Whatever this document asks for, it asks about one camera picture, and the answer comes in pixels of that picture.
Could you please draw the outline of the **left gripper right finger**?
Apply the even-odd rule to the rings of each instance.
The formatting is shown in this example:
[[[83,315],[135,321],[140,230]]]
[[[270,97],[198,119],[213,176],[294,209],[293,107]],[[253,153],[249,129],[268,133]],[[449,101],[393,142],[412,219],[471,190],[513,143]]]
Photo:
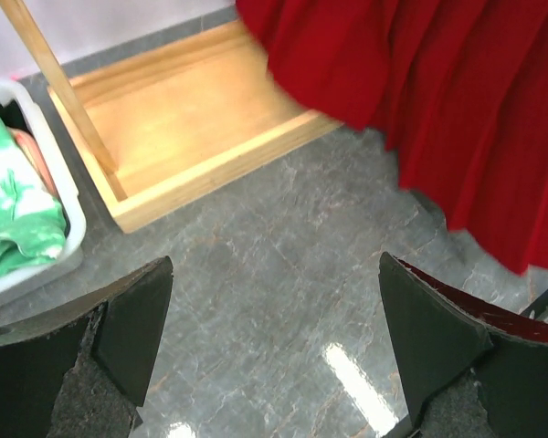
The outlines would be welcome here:
[[[548,324],[383,254],[380,292],[406,400],[393,437],[548,437]]]

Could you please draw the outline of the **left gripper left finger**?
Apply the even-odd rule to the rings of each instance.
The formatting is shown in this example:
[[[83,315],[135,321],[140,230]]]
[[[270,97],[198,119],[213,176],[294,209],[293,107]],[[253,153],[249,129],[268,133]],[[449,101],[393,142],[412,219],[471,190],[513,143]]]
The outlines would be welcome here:
[[[173,287],[161,257],[0,327],[0,437],[127,437],[140,420]]]

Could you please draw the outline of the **red skirt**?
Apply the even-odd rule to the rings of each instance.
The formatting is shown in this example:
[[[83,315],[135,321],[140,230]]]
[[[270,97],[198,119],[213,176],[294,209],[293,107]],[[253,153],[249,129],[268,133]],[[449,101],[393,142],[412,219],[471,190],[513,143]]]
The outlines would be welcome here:
[[[275,81],[397,153],[513,272],[548,269],[548,1],[239,1]]]

